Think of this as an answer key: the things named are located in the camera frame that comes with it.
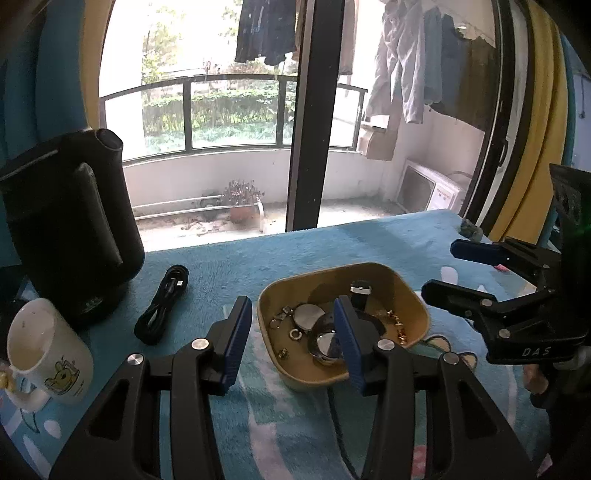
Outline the person's right hand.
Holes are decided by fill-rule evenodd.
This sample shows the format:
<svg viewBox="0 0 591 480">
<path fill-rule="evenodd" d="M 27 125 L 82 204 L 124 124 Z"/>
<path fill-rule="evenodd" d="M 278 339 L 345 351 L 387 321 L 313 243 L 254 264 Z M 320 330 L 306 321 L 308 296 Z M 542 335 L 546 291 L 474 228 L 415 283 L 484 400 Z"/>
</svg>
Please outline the person's right hand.
<svg viewBox="0 0 591 480">
<path fill-rule="evenodd" d="M 547 390 L 549 382 L 537 364 L 530 364 L 523 366 L 523 384 L 531 394 L 539 395 Z"/>
</svg>

